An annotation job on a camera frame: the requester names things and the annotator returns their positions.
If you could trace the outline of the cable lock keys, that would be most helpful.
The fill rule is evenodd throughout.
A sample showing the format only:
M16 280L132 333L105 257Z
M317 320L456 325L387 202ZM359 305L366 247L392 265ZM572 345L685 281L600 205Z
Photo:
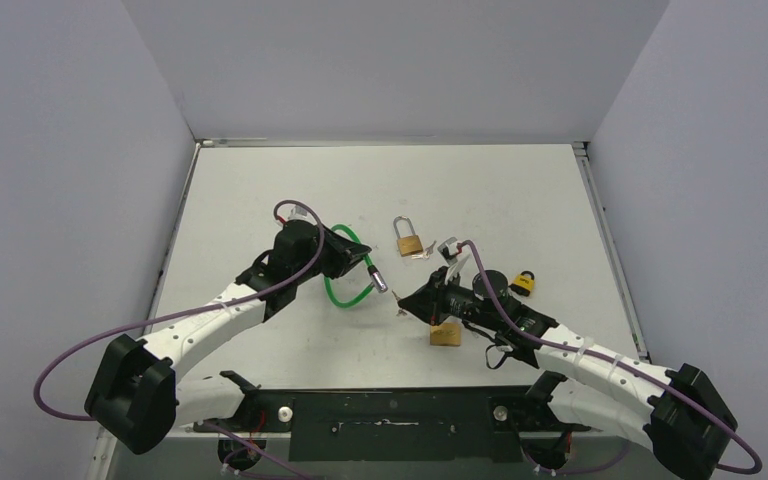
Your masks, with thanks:
M397 307L396 315L398 317L405 317L405 316L407 316L408 313L402 308L402 305L401 305L402 298L395 291L392 291L392 295L394 297L394 301L395 301L395 304L396 304L396 307Z

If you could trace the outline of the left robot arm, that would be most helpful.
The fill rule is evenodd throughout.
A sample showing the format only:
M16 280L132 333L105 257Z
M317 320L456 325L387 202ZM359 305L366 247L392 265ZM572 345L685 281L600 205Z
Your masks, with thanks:
M304 220L289 220L204 309L138 339L122 334L104 351L84 403L88 416L132 453L157 446L175 427L222 419L242 431L257 420L255 386L232 370L186 374L242 332L296 298L304 282L337 279L363 264L369 246Z

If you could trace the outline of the padlock keys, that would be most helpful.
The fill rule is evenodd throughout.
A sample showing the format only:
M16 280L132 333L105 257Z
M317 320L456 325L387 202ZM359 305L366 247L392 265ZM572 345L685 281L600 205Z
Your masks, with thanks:
M436 241L433 241L428 247L424 248L421 252L412 254L411 258L427 260L433 255L435 246L436 246Z

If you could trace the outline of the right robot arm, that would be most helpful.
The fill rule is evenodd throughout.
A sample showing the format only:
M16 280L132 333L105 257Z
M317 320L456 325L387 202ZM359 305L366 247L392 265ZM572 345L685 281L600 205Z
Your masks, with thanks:
M681 479L709 479L737 421L707 374L635 360L594 343L511 295L504 274L477 274L471 287L446 268L397 301L420 321L449 318L487 330L510 357L543 371L525 402L528 421L577 424L625 438Z

